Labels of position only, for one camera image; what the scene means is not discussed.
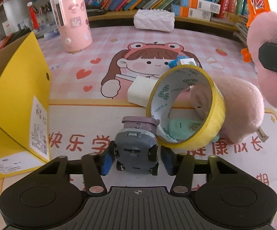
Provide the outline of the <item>mint green small case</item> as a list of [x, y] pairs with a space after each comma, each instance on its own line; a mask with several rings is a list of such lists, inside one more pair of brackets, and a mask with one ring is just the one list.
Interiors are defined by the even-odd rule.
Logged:
[[174, 118], [170, 120], [168, 133], [171, 139], [185, 141], [201, 127], [203, 121], [186, 118]]

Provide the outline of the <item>grey purple toy car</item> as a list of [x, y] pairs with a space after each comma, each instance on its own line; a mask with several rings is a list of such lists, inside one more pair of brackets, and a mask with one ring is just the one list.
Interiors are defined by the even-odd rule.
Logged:
[[156, 131], [159, 120], [144, 116], [125, 116], [114, 140], [114, 153], [119, 171], [158, 174], [159, 146]]

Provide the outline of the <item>yellow tape roll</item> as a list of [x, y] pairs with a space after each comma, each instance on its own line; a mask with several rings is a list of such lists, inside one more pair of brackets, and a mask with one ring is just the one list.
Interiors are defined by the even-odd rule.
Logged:
[[[152, 102], [146, 108], [146, 116], [159, 120], [156, 137], [160, 145], [172, 149], [197, 150], [208, 145], [219, 133], [225, 120], [226, 107], [224, 97], [210, 75], [194, 65], [179, 65], [165, 72], [160, 78], [156, 98], [161, 103]], [[194, 85], [204, 85], [211, 93], [210, 106], [201, 127], [185, 141], [171, 139], [168, 133], [171, 109], [192, 110], [194, 106], [185, 90]]]

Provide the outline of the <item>white eraser block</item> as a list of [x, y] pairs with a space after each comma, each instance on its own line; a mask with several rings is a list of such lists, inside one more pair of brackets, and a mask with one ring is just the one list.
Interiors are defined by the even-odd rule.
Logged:
[[154, 91], [161, 82], [162, 78], [136, 77], [128, 89], [128, 102], [144, 108], [147, 108], [152, 102], [161, 103], [162, 99], [156, 98], [156, 92]]

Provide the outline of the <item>small white box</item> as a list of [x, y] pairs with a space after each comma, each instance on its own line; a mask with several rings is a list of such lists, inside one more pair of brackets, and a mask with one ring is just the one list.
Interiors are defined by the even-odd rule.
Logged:
[[197, 66], [197, 63], [194, 58], [184, 58], [179, 60], [179, 65], [194, 65]]

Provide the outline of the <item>blue wrapper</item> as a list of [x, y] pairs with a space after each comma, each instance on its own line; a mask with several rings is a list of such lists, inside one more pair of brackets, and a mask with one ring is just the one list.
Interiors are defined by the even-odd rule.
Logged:
[[177, 57], [175, 60], [170, 61], [170, 62], [168, 63], [168, 67], [169, 67], [170, 69], [172, 69], [172, 68], [174, 68], [174, 67], [177, 67], [178, 65], [181, 64], [181, 63], [180, 63], [180, 60], [186, 59], [186, 58], [187, 58], [186, 56], [179, 56], [179, 57]]

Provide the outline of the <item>stack of papers and notebooks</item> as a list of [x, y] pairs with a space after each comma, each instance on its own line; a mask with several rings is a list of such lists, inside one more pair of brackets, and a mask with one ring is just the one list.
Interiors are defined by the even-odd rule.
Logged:
[[243, 15], [236, 15], [234, 17], [235, 27], [237, 31], [234, 32], [234, 36], [239, 38], [244, 46], [247, 46], [247, 35], [248, 35], [248, 18]]

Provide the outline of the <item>upper white orange box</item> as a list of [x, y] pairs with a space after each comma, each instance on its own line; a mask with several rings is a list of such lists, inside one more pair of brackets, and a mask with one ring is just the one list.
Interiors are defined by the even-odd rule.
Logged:
[[182, 7], [188, 7], [193, 9], [199, 9], [214, 14], [220, 13], [221, 5], [206, 0], [180, 0]]

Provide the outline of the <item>white orange box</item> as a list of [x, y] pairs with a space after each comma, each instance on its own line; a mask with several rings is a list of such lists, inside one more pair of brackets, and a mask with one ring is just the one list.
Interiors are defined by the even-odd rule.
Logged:
[[179, 17], [194, 18], [203, 21], [210, 21], [212, 13], [194, 8], [182, 7], [176, 4], [171, 5], [172, 12]]
[[206, 0], [180, 0], [182, 7], [188, 7], [193, 9], [199, 9], [214, 14], [220, 13], [221, 5]]

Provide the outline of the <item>lower white orange box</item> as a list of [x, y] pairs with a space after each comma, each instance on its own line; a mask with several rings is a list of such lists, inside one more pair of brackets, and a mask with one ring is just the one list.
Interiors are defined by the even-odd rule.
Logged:
[[176, 4], [171, 5], [172, 12], [179, 17], [194, 18], [203, 21], [210, 21], [212, 13], [194, 8], [182, 7]]

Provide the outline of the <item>yellow cardboard box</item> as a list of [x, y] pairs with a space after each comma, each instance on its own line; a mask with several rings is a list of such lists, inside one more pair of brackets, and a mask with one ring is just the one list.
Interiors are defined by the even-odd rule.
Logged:
[[0, 51], [0, 179], [50, 160], [50, 86], [51, 73], [34, 33]]

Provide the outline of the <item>white quilted pouch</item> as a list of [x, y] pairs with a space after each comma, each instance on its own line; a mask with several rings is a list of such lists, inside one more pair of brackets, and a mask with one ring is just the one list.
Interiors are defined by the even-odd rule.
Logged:
[[141, 30], [172, 32], [175, 14], [162, 9], [139, 9], [134, 15], [134, 26]]

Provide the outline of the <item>pink cylindrical humidifier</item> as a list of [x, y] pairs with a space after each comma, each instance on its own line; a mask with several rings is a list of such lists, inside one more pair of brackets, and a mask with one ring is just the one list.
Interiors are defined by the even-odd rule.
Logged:
[[53, 10], [66, 52], [76, 53], [93, 40], [84, 0], [53, 0]]

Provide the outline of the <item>red tassel ornament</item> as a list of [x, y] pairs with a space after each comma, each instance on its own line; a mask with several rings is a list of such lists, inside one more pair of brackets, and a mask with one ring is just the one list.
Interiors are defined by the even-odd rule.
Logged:
[[33, 28], [35, 30], [37, 30], [39, 28], [39, 24], [38, 24], [38, 21], [37, 21], [36, 13], [33, 10], [33, 6], [32, 5], [33, 5], [32, 2], [28, 2], [27, 3], [27, 7], [29, 8], [29, 13], [30, 13], [32, 24], [33, 24]]

